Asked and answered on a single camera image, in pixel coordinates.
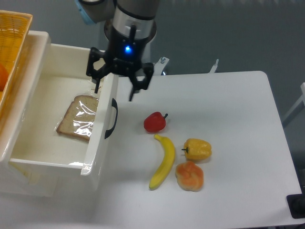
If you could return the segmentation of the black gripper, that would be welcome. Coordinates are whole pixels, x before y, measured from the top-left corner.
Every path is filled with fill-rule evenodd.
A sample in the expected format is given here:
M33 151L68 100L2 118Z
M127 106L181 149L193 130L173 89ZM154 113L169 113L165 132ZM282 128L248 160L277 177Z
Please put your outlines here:
M95 47L90 49L86 75L95 80L95 94L98 93L101 79L109 73L130 79L132 89L129 102L136 90L148 89L154 65L151 62L143 63L142 55L149 38L136 38L137 34L135 28L127 35L111 28L107 50L102 52Z

